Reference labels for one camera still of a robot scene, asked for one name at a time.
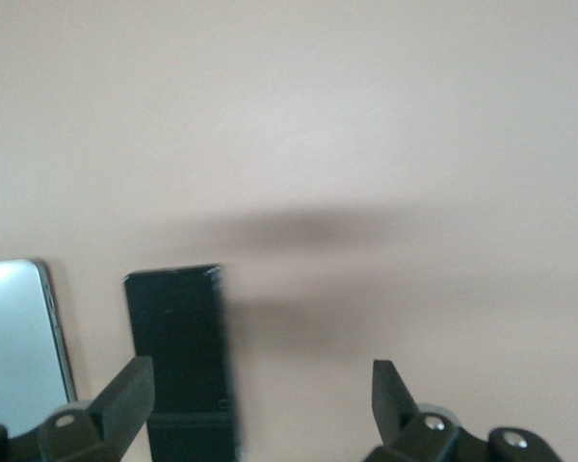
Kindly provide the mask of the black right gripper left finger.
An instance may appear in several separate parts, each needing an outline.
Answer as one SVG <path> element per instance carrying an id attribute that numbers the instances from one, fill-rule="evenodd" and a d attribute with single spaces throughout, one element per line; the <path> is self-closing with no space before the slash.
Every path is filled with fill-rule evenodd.
<path id="1" fill-rule="evenodd" d="M 93 400 L 73 401 L 9 441 L 11 461 L 119 461 L 153 409 L 152 359 L 132 358 Z"/>

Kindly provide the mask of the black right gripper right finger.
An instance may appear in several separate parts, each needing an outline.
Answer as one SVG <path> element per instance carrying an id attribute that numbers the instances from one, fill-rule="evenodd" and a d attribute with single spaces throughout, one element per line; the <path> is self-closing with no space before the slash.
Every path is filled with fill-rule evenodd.
<path id="1" fill-rule="evenodd" d="M 367 461 L 558 461 L 560 455 L 536 433 L 497 427 L 482 440 L 449 410 L 419 405 L 394 364 L 373 363 L 371 405 L 381 445 Z"/>

